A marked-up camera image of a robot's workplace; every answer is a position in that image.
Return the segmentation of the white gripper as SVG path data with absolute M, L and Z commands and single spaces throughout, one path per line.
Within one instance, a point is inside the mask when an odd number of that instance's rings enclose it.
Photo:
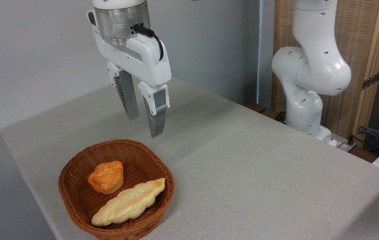
M 98 49 L 109 60 L 109 79 L 129 120 L 139 117 L 133 75 L 143 81 L 138 84 L 138 90 L 144 98 L 151 137 L 162 134 L 166 110 L 170 108 L 166 83 L 171 79 L 171 72 L 167 52 L 164 51 L 161 59 L 159 43 L 134 29 L 137 24 L 150 27 L 148 10 L 94 9 L 87 15 Z

